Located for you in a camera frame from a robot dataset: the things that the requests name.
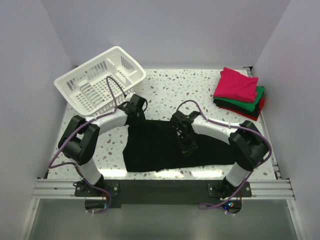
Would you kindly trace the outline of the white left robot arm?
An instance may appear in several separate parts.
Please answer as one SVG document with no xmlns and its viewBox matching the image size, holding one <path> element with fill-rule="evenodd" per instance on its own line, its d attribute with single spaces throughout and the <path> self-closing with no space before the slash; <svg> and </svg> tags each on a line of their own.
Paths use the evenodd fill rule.
<svg viewBox="0 0 320 240">
<path fill-rule="evenodd" d="M 86 191 L 92 196 L 99 196 L 104 190 L 103 175 L 93 159 L 99 136 L 119 127 L 145 122 L 147 107 L 145 98 L 133 94 L 110 112 L 94 117 L 75 115 L 71 118 L 58 142 L 58 153 L 71 159 L 86 182 Z"/>
</svg>

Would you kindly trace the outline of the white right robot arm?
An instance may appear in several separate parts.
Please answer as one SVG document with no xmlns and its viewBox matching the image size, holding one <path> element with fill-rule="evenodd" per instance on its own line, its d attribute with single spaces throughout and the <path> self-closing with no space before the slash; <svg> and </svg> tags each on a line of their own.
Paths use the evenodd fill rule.
<svg viewBox="0 0 320 240">
<path fill-rule="evenodd" d="M 223 192 L 230 197 L 241 190 L 241 184 L 247 181 L 253 170 L 272 154 L 269 141 L 248 120 L 243 123 L 227 123 L 206 118 L 198 111 L 189 115 L 176 111 L 170 123 L 176 131 L 176 138 L 185 158 L 198 148 L 196 135 L 211 137 L 230 146 L 235 163 L 221 184 Z"/>
</svg>

